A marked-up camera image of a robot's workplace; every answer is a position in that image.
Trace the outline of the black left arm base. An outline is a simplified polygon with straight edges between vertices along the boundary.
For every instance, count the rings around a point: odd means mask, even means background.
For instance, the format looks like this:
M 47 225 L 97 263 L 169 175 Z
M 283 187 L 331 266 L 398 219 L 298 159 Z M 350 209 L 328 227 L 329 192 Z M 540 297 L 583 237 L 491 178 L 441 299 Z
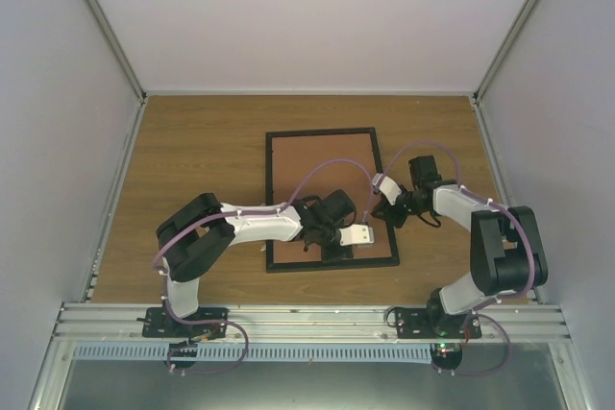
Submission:
M 189 341 L 224 338 L 229 310 L 221 307 L 199 307 L 181 322 L 173 319 L 163 305 L 147 308 L 143 317 L 141 335 L 145 338 L 184 338 Z

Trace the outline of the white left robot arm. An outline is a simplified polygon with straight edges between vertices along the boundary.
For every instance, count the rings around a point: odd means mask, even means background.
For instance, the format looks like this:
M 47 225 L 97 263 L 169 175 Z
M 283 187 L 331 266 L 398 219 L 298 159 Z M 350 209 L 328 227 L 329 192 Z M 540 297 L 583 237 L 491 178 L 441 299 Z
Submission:
M 204 193 L 156 230 L 159 253 L 154 265 L 165 277 L 162 299 L 170 308 L 165 326 L 178 337 L 195 331 L 199 279 L 232 246 L 258 241 L 296 242 L 307 251 L 317 245 L 325 258 L 351 257 L 353 247 L 370 244 L 373 231 L 365 224 L 347 224 L 356 208 L 341 189 L 322 199 L 292 198 L 264 206 L 221 203 Z

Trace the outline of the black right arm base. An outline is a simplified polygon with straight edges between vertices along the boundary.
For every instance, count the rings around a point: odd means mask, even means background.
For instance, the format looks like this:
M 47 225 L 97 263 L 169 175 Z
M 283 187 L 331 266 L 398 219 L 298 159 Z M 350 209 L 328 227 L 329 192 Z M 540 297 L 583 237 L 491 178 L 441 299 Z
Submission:
M 466 314 L 448 315 L 427 307 L 391 306 L 383 314 L 387 326 L 395 329 L 399 339 L 425 339 L 449 342 L 480 339 L 479 321 Z

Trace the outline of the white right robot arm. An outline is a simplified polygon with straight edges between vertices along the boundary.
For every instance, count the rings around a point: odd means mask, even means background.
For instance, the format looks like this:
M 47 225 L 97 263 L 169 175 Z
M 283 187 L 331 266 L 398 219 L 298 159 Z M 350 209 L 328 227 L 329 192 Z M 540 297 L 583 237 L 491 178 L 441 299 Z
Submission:
M 544 285 L 549 276 L 542 239 L 533 210 L 506 207 L 485 199 L 456 181 L 445 181 L 432 156 L 408 162 L 412 189 L 407 190 L 383 173 L 372 179 L 381 196 L 372 216 L 396 229 L 409 216 L 438 228 L 442 217 L 470 232 L 469 273 L 436 289 L 427 302 L 427 330 L 446 338 L 456 331 L 460 315 L 501 299 L 523 297 Z

